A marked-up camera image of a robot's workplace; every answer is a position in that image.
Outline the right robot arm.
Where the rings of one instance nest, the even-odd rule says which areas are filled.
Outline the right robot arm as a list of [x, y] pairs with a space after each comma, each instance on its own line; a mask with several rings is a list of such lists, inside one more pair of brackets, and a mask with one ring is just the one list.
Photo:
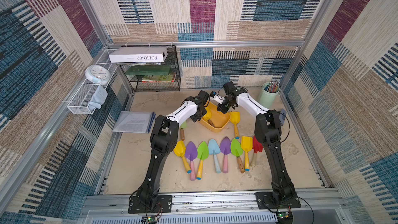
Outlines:
[[210, 94], [210, 97], [218, 103], [217, 111], [225, 114], [230, 108], [241, 106], [256, 118], [255, 137], [265, 150], [271, 169], [273, 189], [271, 202], [276, 207], [301, 207], [281, 151], [280, 112], [263, 107], [250, 96], [247, 89], [238, 89], [233, 82], [225, 83], [223, 89], [226, 93], [224, 97], [214, 91]]

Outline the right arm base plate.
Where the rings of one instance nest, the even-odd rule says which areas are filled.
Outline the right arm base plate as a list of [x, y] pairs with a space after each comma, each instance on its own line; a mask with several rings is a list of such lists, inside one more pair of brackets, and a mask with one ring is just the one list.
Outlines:
[[255, 193], [259, 209], [301, 208], [296, 193], [277, 191], [260, 191]]

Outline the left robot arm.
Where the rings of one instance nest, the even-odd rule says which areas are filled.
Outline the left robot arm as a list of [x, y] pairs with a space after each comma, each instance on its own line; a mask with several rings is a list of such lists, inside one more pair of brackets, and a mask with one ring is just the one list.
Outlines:
[[180, 125], [187, 119], [196, 122], [207, 113], [205, 106], [209, 94], [203, 90], [197, 96], [184, 99], [181, 106], [172, 113], [159, 115], [150, 135], [151, 157], [146, 177], [137, 189], [139, 202], [148, 210], [153, 210], [158, 203], [161, 174], [168, 155], [178, 142]]

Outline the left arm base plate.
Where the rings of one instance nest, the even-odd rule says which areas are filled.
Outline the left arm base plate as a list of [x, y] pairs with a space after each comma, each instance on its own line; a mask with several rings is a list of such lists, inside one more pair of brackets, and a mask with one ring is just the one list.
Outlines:
[[144, 200], [138, 196], [129, 198], [129, 214], [170, 213], [172, 210], [173, 196], [158, 195], [151, 200]]

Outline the yellow scoop shovel wooden handle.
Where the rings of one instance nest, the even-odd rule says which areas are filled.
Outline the yellow scoop shovel wooden handle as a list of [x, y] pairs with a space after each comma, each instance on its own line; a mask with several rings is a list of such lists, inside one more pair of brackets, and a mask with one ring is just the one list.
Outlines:
[[202, 119], [204, 119], [209, 125], [214, 127], [214, 123], [211, 121], [211, 117], [212, 117], [212, 113], [211, 113], [210, 109], [207, 107], [206, 114], [202, 117]]

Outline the yellow scoop orange handle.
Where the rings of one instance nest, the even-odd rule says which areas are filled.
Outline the yellow scoop orange handle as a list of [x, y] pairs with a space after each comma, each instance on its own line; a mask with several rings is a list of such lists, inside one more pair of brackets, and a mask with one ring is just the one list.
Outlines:
[[238, 130], [237, 124], [240, 122], [240, 112], [232, 111], [232, 112], [230, 112], [230, 117], [231, 117], [230, 121], [234, 125], [235, 138], [239, 139], [240, 134], [239, 134], [239, 130]]

